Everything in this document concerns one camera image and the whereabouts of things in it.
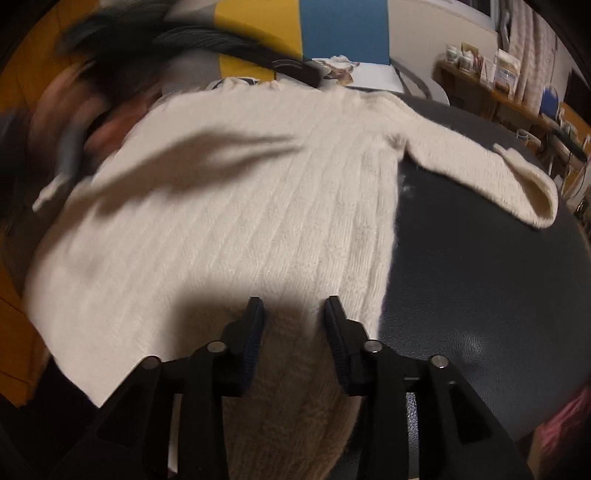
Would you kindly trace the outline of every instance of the black leather chair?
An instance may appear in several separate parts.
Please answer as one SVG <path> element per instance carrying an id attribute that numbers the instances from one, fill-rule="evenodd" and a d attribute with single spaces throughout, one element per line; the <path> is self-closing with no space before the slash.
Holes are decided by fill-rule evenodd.
<path id="1" fill-rule="evenodd" d="M 413 97 L 418 113 L 485 148 L 530 150 L 497 125 Z M 405 158 L 398 238 L 379 340 L 401 355 L 448 357 L 515 440 L 548 420 L 591 371 L 591 251 L 574 217 L 537 231 Z M 418 476 L 410 415 L 411 477 Z M 359 445 L 331 479 L 355 479 Z"/>

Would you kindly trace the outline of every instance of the white knit sweater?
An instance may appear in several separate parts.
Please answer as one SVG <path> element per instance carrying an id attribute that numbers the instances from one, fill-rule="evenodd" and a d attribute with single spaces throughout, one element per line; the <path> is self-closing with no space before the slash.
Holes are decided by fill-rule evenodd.
<path id="1" fill-rule="evenodd" d="M 358 402 L 336 382 L 319 308 L 338 294 L 376 336 L 405 149 L 526 223 L 554 220 L 540 170 L 394 95 L 230 82 L 158 105 L 74 191 L 37 252 L 30 318 L 101 405 L 142 357 L 190 355 L 260 296 L 254 384 L 225 403 L 230 477 L 322 479 Z"/>

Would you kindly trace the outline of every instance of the yellow panel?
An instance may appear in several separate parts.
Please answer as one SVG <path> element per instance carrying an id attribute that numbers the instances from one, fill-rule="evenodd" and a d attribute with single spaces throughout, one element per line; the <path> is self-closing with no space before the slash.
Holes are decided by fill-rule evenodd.
<path id="1" fill-rule="evenodd" d="M 98 5 L 98 0 L 60 0 L 57 4 L 57 18 L 65 30 L 74 22 L 84 18 Z"/>
<path id="2" fill-rule="evenodd" d="M 30 381 L 34 334 L 27 318 L 0 300 L 0 372 Z"/>
<path id="3" fill-rule="evenodd" d="M 10 275 L 8 275 L 2 261 L 0 261 L 0 299 L 3 299 L 17 310 L 22 311 L 21 299 L 14 290 Z"/>
<path id="4" fill-rule="evenodd" d="M 17 68 L 11 59 L 0 73 L 0 112 L 5 112 L 24 103 L 25 97 L 18 83 Z"/>
<path id="5" fill-rule="evenodd" d="M 13 55 L 18 81 L 31 108 L 51 81 L 70 65 L 68 59 L 55 52 L 59 34 L 57 7 L 54 7 L 36 23 Z"/>
<path id="6" fill-rule="evenodd" d="M 29 385 L 0 373 L 0 393 L 14 406 L 24 405 L 29 396 Z"/>
<path id="7" fill-rule="evenodd" d="M 222 0 L 216 5 L 214 22 L 217 27 L 257 36 L 268 47 L 302 55 L 298 0 Z M 270 70 L 227 56 L 220 56 L 220 71 L 222 77 L 275 78 Z"/>

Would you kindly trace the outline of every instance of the wall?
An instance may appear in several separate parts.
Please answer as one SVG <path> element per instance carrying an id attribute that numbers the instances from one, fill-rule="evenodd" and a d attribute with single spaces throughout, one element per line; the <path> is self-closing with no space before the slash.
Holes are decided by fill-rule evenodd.
<path id="1" fill-rule="evenodd" d="M 426 0 L 389 0 L 388 17 L 390 55 L 428 77 L 448 43 L 468 42 L 490 59 L 498 48 L 496 32 Z"/>
<path id="2" fill-rule="evenodd" d="M 577 67 L 577 64 L 574 62 L 569 51 L 566 49 L 564 44 L 558 40 L 558 47 L 554 57 L 554 73 L 552 75 L 551 82 L 556 88 L 560 101 L 564 99 L 566 84 L 569 81 L 569 73 L 572 69 L 575 69 L 579 75 L 581 75 L 581 71 L 579 67 Z"/>

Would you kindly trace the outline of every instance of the chair armrest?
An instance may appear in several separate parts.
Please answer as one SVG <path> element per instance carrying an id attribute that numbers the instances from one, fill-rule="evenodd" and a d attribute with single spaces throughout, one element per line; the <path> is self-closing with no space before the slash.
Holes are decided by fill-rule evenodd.
<path id="1" fill-rule="evenodd" d="M 398 74 L 405 74 L 425 94 L 428 100 L 449 105 L 449 99 L 445 90 L 435 80 L 422 77 L 411 70 L 411 68 L 400 59 L 390 57 L 390 65 Z"/>

